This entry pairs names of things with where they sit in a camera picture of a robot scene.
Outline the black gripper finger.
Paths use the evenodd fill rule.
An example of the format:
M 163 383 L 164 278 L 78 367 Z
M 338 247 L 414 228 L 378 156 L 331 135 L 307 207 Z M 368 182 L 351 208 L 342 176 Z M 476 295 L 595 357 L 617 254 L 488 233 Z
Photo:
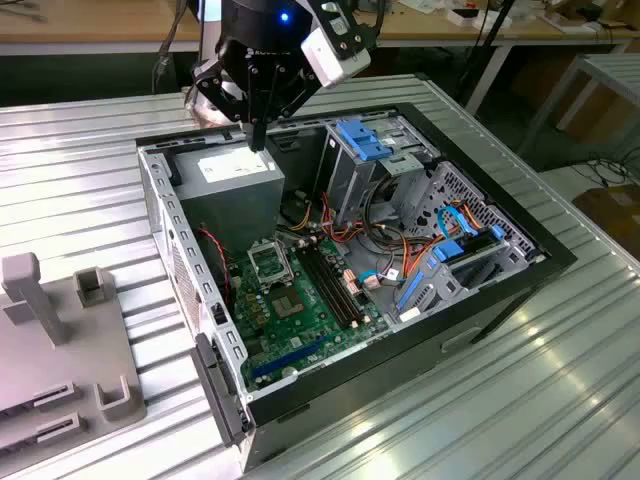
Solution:
M 227 120 L 242 126 L 245 140 L 251 150 L 259 150 L 260 116 L 254 115 L 251 91 L 244 91 L 233 81 L 228 81 L 228 84 L 236 87 L 240 95 L 228 92 L 224 88 L 224 72 L 222 64 L 217 60 L 203 62 L 192 71 L 194 86 Z
M 263 116 L 258 122 L 259 150 L 265 148 L 267 127 L 280 117 L 291 117 L 319 88 L 320 82 L 310 67 L 275 68 Z

